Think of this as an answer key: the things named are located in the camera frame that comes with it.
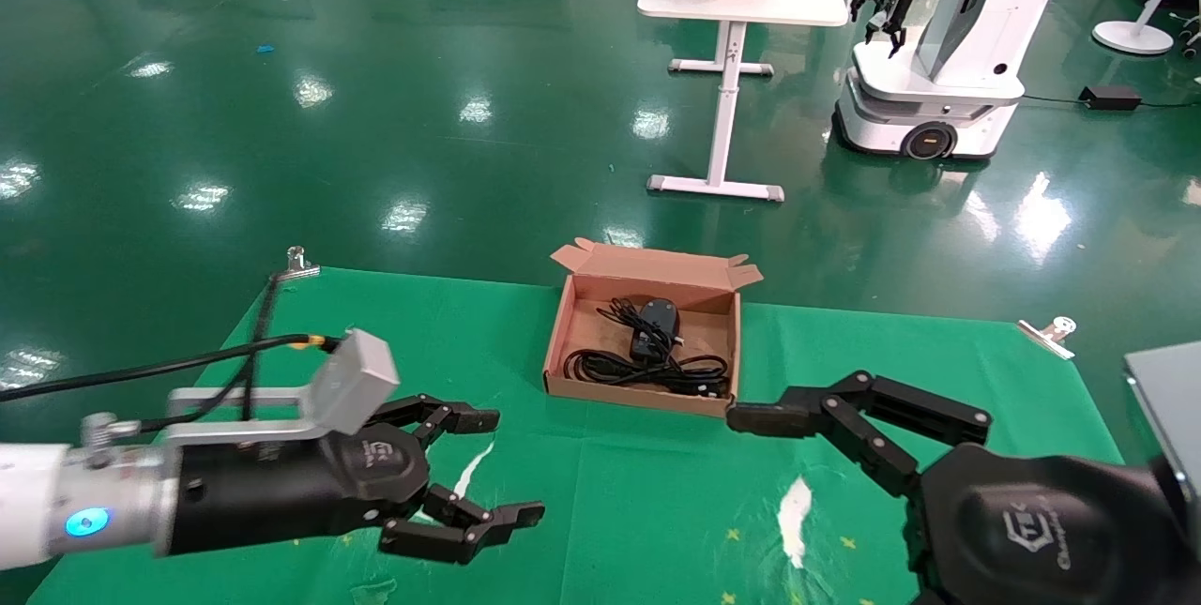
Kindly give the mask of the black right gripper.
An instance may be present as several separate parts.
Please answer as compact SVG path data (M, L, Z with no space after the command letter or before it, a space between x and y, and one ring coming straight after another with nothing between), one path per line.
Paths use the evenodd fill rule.
M880 420L956 447L921 474ZM823 437L892 497L910 497L906 550L918 604L1196 604L1189 499L1163 459L1004 457L992 417L853 371L832 387L734 401L725 425L759 437ZM978 444L961 447L961 444Z

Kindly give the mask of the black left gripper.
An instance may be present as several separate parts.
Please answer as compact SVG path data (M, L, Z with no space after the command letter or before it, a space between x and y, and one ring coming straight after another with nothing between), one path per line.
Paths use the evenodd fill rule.
M544 519L540 501L485 509L430 485L423 447L441 435L492 433L501 413L426 394L386 401L355 435L256 447L183 447L162 555L247 549L378 527L378 552L470 564ZM411 435L398 427L416 425Z

